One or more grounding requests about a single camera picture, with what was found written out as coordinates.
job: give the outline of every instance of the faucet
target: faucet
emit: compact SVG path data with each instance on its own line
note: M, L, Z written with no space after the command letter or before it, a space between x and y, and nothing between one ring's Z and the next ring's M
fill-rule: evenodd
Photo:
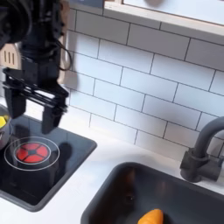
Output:
M208 123L199 133L194 148L185 152L181 162L180 174L183 179L192 183L200 182L202 177L217 181L221 174L223 158L216 161L211 159L207 149L214 135L221 130L224 130L224 116Z

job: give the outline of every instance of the glowing red burner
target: glowing red burner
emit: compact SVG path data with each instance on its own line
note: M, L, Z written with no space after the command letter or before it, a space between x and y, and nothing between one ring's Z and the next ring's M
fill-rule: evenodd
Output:
M17 149L16 155L23 163L36 164L46 160L49 150L41 143L25 143Z

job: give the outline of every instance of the black robotic arm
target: black robotic arm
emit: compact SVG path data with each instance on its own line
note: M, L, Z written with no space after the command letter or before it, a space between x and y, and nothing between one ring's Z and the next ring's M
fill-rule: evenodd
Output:
M63 35L60 12L60 0L0 2L0 49L6 43L20 42L22 58L21 70L3 70L10 116L21 116L27 99L42 105L45 108L42 132L45 134L58 127L60 118L67 111L68 92L57 82L63 48L58 41Z

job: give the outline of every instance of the sink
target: sink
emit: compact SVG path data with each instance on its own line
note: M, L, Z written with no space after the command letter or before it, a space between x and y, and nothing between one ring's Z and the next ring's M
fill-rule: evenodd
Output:
M118 165L81 217L81 224L137 224L150 210L164 224L223 224L224 196L142 164Z

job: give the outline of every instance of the orange object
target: orange object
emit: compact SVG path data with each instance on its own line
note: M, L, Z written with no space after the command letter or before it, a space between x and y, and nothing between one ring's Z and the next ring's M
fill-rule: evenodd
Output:
M164 214L160 209L154 209L143 216L137 224L163 224Z

